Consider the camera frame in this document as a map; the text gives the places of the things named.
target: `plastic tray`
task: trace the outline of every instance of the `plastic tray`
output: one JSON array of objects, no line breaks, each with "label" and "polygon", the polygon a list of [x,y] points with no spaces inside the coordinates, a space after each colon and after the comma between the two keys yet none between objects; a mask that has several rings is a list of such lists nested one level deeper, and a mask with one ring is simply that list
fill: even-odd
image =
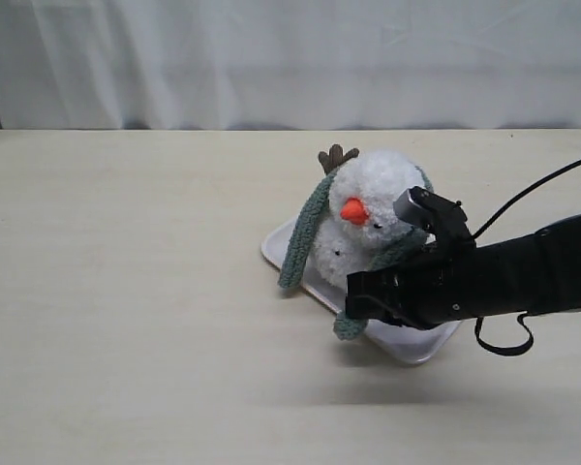
[{"label": "plastic tray", "polygon": [[[295,221],[296,217],[273,231],[260,247],[264,258],[278,270],[282,267]],[[334,314],[344,307],[345,294],[323,280],[310,260],[307,262],[301,287]],[[418,365],[430,360],[459,325],[460,322],[452,322],[429,331],[420,331],[371,321],[364,334],[398,362]]]}]

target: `white backdrop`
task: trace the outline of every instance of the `white backdrop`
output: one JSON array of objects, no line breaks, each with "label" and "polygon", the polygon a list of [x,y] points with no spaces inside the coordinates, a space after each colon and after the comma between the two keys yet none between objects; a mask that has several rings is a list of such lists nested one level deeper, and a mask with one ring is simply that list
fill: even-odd
[{"label": "white backdrop", "polygon": [[581,127],[581,0],[0,0],[0,124]]}]

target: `snowman plush toy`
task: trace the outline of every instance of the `snowman plush toy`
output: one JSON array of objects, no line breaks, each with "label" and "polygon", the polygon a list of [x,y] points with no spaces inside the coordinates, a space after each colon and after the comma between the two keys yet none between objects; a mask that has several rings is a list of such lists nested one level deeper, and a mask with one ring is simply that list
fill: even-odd
[{"label": "snowman plush toy", "polygon": [[[325,178],[301,209],[278,285],[299,287],[308,259],[332,286],[347,291],[347,275],[393,266],[423,246],[428,233],[396,217],[394,202],[415,186],[433,192],[425,172],[393,150],[346,154],[339,144],[319,153]],[[358,337],[367,321],[338,313],[334,333]]]}]

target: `black strap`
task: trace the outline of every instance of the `black strap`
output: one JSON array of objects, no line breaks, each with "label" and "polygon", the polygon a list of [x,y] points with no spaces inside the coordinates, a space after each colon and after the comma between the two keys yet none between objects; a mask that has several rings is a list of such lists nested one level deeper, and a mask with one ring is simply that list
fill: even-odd
[{"label": "black strap", "polygon": [[484,323],[484,318],[480,317],[475,321],[475,339],[477,340],[477,343],[482,346],[482,348],[486,349],[488,352],[492,353],[492,354],[496,354],[498,356],[502,356],[502,357],[517,357],[517,356],[521,356],[524,353],[526,353],[529,349],[532,348],[532,345],[534,344],[534,335],[532,334],[532,332],[530,331],[530,329],[525,325],[525,323],[523,323],[523,320],[525,320],[526,317],[529,317],[529,315],[527,313],[521,314],[518,317],[516,317],[516,321],[519,323],[519,325],[521,325],[526,331],[527,333],[530,335],[529,339],[524,342],[523,344],[521,344],[520,346],[515,346],[515,347],[495,347],[495,346],[491,346],[490,344],[484,342],[482,339],[480,339],[480,332],[482,330],[482,323]]}]

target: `light wood surface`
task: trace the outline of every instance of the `light wood surface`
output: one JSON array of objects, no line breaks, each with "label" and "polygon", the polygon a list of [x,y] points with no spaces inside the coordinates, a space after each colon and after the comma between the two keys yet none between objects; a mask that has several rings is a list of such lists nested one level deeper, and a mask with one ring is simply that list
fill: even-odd
[{"label": "light wood surface", "polygon": [[[0,465],[581,464],[581,314],[400,368],[280,298],[260,242],[333,142],[407,153],[472,231],[581,158],[581,131],[0,132]],[[580,212],[581,169],[482,243]]]}]

